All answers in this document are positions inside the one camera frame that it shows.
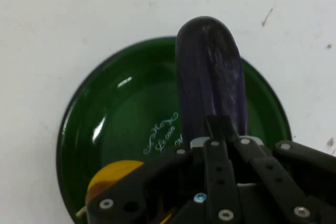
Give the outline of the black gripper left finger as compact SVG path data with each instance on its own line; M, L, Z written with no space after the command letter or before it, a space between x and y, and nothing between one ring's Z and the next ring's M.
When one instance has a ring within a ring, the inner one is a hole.
M171 149L142 164L87 204L89 223L241 223L224 141Z

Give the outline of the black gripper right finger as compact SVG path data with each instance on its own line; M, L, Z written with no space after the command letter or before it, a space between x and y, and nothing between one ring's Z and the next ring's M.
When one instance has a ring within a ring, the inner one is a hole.
M208 116L212 137L225 140L229 153L243 172L256 180L262 196L244 196L249 205L264 201L259 222L335 223L335 157L291 141L282 141L273 150L251 138L239 136L228 116Z

